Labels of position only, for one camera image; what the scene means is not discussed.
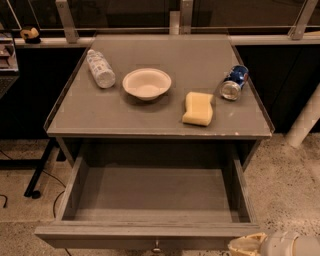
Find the drawer knob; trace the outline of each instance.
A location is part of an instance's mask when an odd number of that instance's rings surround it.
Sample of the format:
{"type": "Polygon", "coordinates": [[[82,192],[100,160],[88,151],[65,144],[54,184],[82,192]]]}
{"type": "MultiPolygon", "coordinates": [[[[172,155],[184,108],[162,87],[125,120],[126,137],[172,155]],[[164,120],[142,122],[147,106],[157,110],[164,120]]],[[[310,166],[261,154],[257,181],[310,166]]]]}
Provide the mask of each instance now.
{"type": "Polygon", "coordinates": [[[153,253],[161,253],[161,249],[159,248],[159,241],[156,240],[155,247],[151,250],[153,253]]]}

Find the soda can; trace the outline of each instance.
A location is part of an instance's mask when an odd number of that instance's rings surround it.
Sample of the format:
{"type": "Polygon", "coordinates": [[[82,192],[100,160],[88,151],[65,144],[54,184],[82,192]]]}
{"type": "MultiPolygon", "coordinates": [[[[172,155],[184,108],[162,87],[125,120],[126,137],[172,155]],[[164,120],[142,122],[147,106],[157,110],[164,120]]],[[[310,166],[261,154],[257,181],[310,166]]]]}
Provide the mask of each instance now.
{"type": "Polygon", "coordinates": [[[220,95],[227,100],[237,100],[244,84],[248,81],[249,70],[242,65],[232,67],[220,87],[220,95]]]}

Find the ceramic bowl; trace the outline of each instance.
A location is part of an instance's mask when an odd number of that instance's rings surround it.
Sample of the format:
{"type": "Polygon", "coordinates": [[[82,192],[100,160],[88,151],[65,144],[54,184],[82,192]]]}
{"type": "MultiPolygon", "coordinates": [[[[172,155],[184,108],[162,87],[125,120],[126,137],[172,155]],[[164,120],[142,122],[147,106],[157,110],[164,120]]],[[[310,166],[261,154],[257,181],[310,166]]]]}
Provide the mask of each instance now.
{"type": "Polygon", "coordinates": [[[149,101],[169,90],[171,78],[159,69],[142,68],[127,74],[122,85],[127,93],[149,101]]]}

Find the floor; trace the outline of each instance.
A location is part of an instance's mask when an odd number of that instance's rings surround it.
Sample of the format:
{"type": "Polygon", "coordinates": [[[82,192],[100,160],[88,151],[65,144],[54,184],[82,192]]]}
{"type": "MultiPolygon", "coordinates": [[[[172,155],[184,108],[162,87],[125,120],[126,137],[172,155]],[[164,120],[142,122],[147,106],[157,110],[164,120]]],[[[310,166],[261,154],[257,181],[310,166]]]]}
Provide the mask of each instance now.
{"type": "MultiPolygon", "coordinates": [[[[0,159],[37,158],[47,141],[0,140],[0,159]]],[[[64,184],[70,166],[57,162],[54,148],[45,171],[64,184]]],[[[53,221],[53,205],[64,191],[56,179],[43,173],[36,189],[39,199],[23,196],[32,170],[0,170],[0,194],[8,197],[0,208],[1,255],[110,255],[150,256],[150,251],[54,249],[33,235],[38,225],[53,221]]],[[[301,235],[320,236],[320,134],[310,134],[298,149],[289,146],[282,134],[262,142],[245,172],[250,198],[262,231],[297,231],[301,235]]],[[[59,207],[61,197],[56,202],[59,207]]],[[[0,197],[0,207],[4,198],[0,197]]],[[[170,251],[169,256],[227,256],[221,251],[170,251]]]]}

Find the yellow sponge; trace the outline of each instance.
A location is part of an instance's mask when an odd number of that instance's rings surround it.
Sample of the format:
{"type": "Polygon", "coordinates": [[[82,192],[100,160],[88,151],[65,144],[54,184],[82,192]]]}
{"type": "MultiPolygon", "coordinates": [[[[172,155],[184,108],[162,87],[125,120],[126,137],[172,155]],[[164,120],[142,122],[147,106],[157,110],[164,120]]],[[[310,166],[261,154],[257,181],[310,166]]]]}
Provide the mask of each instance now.
{"type": "Polygon", "coordinates": [[[208,126],[213,115],[211,106],[213,99],[213,94],[189,92],[186,96],[186,113],[182,117],[182,122],[208,126]]]}

